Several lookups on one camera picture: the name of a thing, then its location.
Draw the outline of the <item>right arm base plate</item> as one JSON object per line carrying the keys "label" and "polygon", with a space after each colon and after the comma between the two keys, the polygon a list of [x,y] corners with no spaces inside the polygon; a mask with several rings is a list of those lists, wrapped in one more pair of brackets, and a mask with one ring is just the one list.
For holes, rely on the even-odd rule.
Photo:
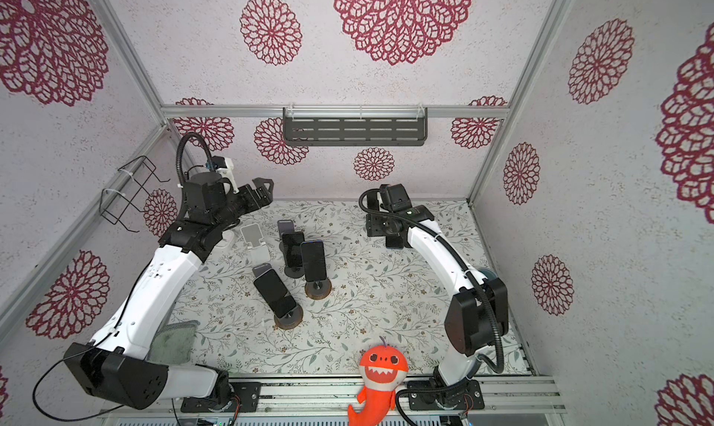
{"label": "right arm base plate", "polygon": [[411,410],[471,411],[485,408],[481,386],[476,379],[466,379],[451,389],[437,387],[432,381],[409,381],[406,385]]}

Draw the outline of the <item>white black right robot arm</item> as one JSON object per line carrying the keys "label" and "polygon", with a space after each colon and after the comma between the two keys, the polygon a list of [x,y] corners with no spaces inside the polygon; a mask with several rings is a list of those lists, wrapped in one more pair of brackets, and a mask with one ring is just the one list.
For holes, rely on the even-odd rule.
{"label": "white black right robot arm", "polygon": [[450,303],[444,331],[450,343],[432,379],[447,388],[473,377],[480,366],[505,369],[509,333],[508,290],[493,272],[477,268],[459,253],[425,206],[412,204],[402,184],[383,184],[358,197],[366,233],[383,237],[390,249],[413,249],[438,277]]}

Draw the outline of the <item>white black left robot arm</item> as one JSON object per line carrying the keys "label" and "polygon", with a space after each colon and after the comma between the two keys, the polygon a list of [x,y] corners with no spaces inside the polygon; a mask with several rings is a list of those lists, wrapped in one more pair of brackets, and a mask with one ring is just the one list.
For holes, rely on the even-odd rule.
{"label": "white black left robot arm", "polygon": [[199,399],[223,409],[232,398],[227,372],[210,366],[148,360],[154,336],[186,282],[206,262],[223,234],[245,214],[269,206],[274,183],[256,179],[237,187],[228,173],[202,172],[181,186],[184,212],[164,232],[151,262],[125,302],[86,344],[73,343],[63,362],[84,392],[132,409],[159,399]]}

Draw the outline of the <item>phone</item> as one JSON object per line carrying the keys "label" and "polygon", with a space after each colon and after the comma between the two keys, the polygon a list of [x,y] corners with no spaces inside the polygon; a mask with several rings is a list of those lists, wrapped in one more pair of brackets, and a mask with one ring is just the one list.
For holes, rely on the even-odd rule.
{"label": "phone", "polygon": [[325,245],[321,240],[306,241],[300,245],[304,276],[308,283],[327,280]]}
{"label": "phone", "polygon": [[287,316],[298,306],[283,280],[273,269],[257,277],[254,286],[278,318]]}
{"label": "phone", "polygon": [[281,234],[284,263],[288,268],[301,268],[303,258],[301,245],[305,241],[304,232],[291,232]]}

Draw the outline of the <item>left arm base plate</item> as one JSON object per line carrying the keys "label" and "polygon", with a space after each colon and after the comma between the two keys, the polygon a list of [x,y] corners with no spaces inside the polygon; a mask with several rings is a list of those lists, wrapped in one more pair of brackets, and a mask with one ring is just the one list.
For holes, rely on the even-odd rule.
{"label": "left arm base plate", "polygon": [[262,384],[257,381],[232,381],[228,398],[219,403],[208,398],[184,398],[180,413],[255,413],[258,410]]}

